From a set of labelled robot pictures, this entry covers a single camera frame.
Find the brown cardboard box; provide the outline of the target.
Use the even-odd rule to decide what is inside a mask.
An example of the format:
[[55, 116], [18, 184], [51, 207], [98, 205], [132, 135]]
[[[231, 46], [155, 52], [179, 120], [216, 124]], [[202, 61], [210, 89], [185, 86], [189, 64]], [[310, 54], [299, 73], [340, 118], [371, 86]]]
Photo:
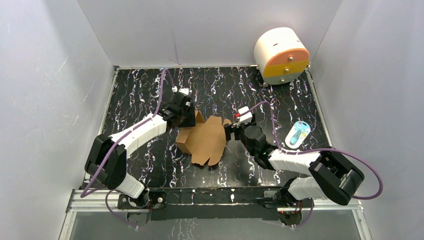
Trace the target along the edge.
[[232, 122], [220, 116], [204, 119], [198, 110], [194, 113], [195, 126], [182, 128], [176, 145], [183, 153], [191, 155], [192, 164], [215, 166], [221, 161], [227, 144], [224, 125]]

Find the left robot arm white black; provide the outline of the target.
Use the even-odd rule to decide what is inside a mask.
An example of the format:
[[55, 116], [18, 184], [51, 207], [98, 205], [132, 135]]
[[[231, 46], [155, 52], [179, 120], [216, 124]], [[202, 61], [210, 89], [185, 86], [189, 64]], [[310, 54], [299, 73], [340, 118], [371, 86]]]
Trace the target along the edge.
[[190, 89], [181, 88], [173, 93], [170, 102], [162, 103], [157, 112], [148, 114], [142, 121], [112, 135], [98, 135], [84, 166], [91, 176], [89, 184], [97, 181], [126, 195], [136, 208], [147, 206], [149, 189], [127, 172], [127, 160], [140, 147], [169, 130], [196, 125], [191, 93]]

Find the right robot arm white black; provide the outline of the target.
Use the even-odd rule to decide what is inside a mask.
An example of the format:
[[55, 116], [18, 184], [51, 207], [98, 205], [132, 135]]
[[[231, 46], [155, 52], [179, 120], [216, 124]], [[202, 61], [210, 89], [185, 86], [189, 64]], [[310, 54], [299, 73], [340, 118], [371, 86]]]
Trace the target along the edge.
[[289, 179], [273, 196], [260, 200], [260, 204], [295, 207], [305, 199], [329, 199], [346, 206], [365, 179], [362, 171], [339, 152], [283, 152], [268, 143], [262, 129], [251, 123], [226, 123], [224, 131], [227, 141], [241, 141], [258, 166], [305, 175]]

